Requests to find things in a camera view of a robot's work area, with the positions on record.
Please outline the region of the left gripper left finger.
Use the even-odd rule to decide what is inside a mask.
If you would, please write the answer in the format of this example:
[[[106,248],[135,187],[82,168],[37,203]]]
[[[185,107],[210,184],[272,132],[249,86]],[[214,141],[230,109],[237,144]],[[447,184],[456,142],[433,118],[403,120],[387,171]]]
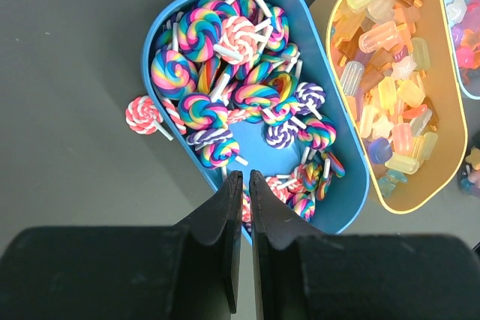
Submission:
[[[1,256],[3,319],[229,319],[243,177],[172,226],[38,226]]]

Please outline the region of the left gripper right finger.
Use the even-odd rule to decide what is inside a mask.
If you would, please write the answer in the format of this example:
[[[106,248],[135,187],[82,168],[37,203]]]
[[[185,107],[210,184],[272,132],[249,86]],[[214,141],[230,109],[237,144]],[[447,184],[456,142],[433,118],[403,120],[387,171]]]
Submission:
[[[250,174],[258,319],[477,319],[479,257],[451,235],[327,235]]]

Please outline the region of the clear plastic jar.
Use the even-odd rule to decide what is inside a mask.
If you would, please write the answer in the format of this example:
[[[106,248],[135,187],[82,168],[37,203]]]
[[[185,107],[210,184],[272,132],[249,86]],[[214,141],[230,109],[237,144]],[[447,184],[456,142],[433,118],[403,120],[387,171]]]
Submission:
[[[471,147],[460,167],[457,177],[460,190],[469,195],[479,198],[479,147]]]

